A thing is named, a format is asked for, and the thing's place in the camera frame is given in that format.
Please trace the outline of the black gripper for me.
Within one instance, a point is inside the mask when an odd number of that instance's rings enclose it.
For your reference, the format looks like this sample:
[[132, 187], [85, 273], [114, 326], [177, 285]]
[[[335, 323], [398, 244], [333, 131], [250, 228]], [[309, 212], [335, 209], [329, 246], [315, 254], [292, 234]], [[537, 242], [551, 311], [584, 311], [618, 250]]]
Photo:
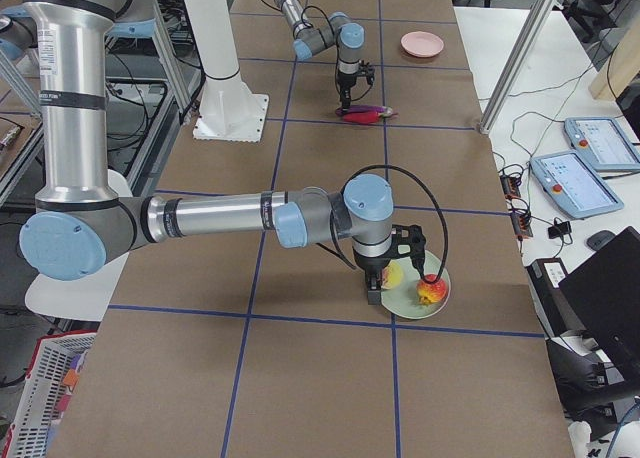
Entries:
[[356, 73], [344, 73], [340, 70], [336, 72], [335, 82], [337, 85], [339, 97], [341, 99], [341, 109], [348, 110], [351, 106], [351, 90], [357, 83]]
[[370, 257], [354, 251], [354, 259], [356, 265], [365, 274], [367, 303], [380, 306], [382, 303], [382, 271], [389, 265], [391, 258], [387, 254]]

